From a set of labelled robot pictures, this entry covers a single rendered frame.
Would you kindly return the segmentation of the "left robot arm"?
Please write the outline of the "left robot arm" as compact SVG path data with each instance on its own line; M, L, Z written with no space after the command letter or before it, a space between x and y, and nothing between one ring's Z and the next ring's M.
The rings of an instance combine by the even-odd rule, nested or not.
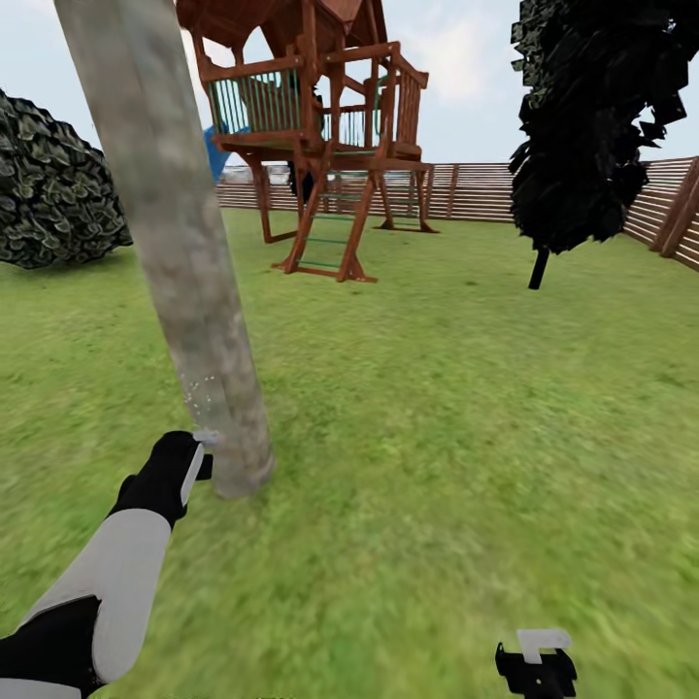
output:
M87 699L143 648L174 521L196 480L211 480L218 432L172 431L121 483L111 514L73 564L0 639L0 699Z

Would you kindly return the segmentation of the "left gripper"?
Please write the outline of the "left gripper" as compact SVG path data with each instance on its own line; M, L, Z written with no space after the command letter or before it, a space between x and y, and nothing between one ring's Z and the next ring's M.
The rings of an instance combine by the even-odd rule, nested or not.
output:
M213 470L213 465L213 457L210 454L205 454L203 456L201 467L199 467L199 473L197 473L196 480L211 480L213 476L211 473Z

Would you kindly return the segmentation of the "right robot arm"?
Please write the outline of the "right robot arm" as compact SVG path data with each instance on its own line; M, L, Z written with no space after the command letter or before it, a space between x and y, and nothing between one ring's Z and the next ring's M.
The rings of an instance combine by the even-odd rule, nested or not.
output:
M572 645L566 630L521 628L517 639L521 653L504 653L500 643L495 655L498 675L506 676L510 691L523 694L525 699L573 699L572 680L578 675L564 651ZM555 654L539 653L540 648L554 648Z

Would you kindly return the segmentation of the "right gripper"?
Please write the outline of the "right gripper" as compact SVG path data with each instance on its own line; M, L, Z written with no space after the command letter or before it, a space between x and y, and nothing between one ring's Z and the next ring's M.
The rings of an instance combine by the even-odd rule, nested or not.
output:
M555 654L541 653L541 664L528 665L523 659L523 653L504 653L502 644L496 648L496 667L498 675L506 676L511 692L524 694L530 682L544 680L551 683L565 699L576 696L572 680L578 678L572 659L564 649L557 649Z

